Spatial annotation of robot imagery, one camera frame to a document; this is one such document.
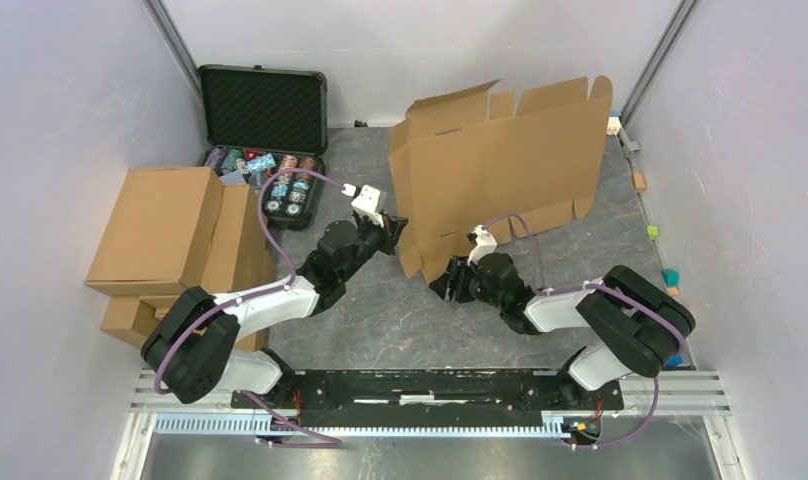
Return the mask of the brown cardboard box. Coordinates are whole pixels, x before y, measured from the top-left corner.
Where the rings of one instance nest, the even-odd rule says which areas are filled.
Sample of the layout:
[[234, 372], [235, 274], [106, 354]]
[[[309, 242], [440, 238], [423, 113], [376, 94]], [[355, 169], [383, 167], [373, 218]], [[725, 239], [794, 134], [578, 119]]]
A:
[[485, 225], [501, 244], [585, 217], [607, 139], [613, 85], [579, 77], [521, 93], [484, 83], [414, 101], [389, 134], [407, 276], [433, 281]]

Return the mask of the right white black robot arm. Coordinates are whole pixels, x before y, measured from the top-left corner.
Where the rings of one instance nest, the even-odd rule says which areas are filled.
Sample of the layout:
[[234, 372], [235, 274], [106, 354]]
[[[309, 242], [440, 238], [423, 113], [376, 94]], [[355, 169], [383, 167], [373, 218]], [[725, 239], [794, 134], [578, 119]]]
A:
[[539, 335], [589, 328], [599, 342], [574, 354], [557, 382], [571, 408], [592, 401], [606, 383], [629, 374], [656, 377], [683, 353], [694, 316], [668, 293], [625, 265], [577, 287], [535, 290], [506, 253], [452, 258], [430, 289], [445, 301], [481, 302], [514, 332]]

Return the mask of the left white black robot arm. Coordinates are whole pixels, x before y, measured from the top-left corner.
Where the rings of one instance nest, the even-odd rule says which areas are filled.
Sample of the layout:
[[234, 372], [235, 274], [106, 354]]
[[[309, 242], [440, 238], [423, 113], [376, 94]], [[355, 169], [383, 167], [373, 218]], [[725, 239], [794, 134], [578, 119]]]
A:
[[251, 289], [210, 294], [185, 290], [145, 340], [141, 357], [155, 373], [154, 390], [183, 404], [216, 388], [249, 390], [270, 407], [286, 405], [293, 379], [274, 356], [237, 350], [238, 341], [279, 323], [330, 309], [347, 282], [377, 253], [394, 255], [408, 219], [381, 212], [330, 223], [295, 273]]

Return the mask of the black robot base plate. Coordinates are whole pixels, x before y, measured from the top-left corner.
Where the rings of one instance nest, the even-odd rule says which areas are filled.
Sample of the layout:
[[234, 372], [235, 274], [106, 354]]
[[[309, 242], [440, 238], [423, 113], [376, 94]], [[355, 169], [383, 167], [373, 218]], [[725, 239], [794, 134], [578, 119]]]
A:
[[617, 381], [585, 391], [554, 370], [305, 370], [261, 400], [319, 427], [533, 427], [544, 412], [621, 410]]

